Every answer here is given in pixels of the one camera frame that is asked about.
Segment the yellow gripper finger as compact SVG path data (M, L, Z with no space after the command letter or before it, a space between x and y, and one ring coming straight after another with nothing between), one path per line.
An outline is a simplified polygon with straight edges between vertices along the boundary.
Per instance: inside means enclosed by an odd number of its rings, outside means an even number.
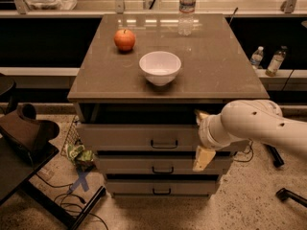
M215 155L216 151L214 149L208 149L202 146L198 146L196 149L196 157L193 163L193 171L204 171L209 165L209 163L213 160Z
M202 110L199 110L199 109L196 109L195 115L196 115L196 122L197 122L198 125L200 125L201 121L206 119L209 116L209 113L202 111Z

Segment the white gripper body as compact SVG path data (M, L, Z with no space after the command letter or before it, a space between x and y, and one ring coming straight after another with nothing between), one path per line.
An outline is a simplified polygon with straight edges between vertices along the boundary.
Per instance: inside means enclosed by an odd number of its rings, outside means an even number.
M209 115L199 125L199 137L201 144L209 149L220 150L228 147L239 138L231 135L223 126L221 115Z

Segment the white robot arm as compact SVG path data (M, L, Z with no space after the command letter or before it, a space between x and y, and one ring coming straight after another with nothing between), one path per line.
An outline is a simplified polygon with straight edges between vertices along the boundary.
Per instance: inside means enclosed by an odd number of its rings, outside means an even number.
M203 171L217 150L243 140L307 157L307 123L284 118L281 108L272 101L237 100L226 104L217 115L200 110L195 113L200 144L196 149L194 172Z

